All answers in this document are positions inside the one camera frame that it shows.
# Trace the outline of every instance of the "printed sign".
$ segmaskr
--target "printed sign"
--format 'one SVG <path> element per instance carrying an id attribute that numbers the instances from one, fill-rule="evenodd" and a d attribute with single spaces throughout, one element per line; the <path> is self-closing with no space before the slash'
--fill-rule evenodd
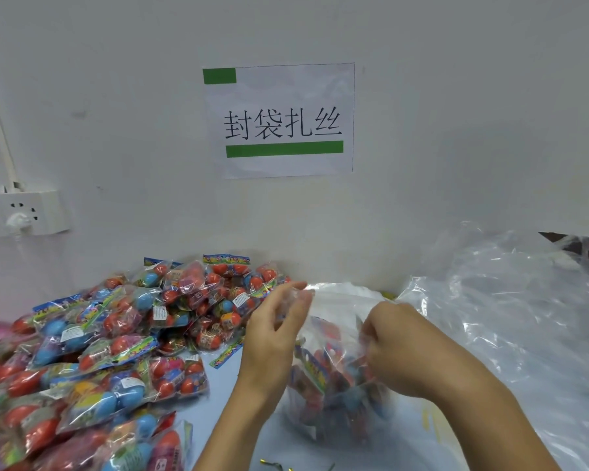
<path id="1" fill-rule="evenodd" d="M 204 69 L 224 178 L 353 171 L 355 65 Z"/>

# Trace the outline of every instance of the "clear plastic bag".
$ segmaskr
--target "clear plastic bag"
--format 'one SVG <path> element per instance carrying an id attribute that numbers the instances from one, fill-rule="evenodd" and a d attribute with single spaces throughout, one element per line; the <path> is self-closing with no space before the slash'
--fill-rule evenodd
<path id="1" fill-rule="evenodd" d="M 582 471 L 589 470 L 589 246 L 583 240 L 581 257 L 561 251 L 570 241 L 489 235 L 463 223 L 440 236 L 424 258 L 426 275 L 411 278 L 397 301 L 486 364 L 563 471 Z"/>
<path id="2" fill-rule="evenodd" d="M 285 301 L 279 316 L 290 308 Z M 317 291 L 295 345 L 283 407 L 288 419 L 314 441 L 366 445 L 390 427 L 389 390 L 373 380 L 360 326 L 378 300 Z"/>

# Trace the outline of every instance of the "blue table surface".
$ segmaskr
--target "blue table surface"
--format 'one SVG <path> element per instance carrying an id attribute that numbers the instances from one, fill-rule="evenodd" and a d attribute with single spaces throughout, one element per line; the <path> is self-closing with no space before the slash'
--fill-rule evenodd
<path id="1" fill-rule="evenodd" d="M 194 466 L 231 395 L 242 350 L 217 370 L 208 364 L 216 355 L 203 356 L 210 382 L 209 394 L 189 403 L 179 402 L 177 406 L 178 420 L 187 420 L 194 426 L 190 460 L 186 464 L 188 470 Z M 294 429 L 278 407 L 262 428 L 250 469 L 272 469 L 261 465 L 260 459 L 281 463 L 284 471 L 288 468 L 294 471 L 327 471 L 332 463 L 336 464 L 335 471 L 457 469 L 457 461 L 451 452 L 433 439 L 432 430 L 424 429 L 421 413 L 401 403 L 399 400 L 392 431 L 385 434 L 384 442 L 377 442 L 373 449 L 367 450 L 337 450 L 314 443 Z"/>

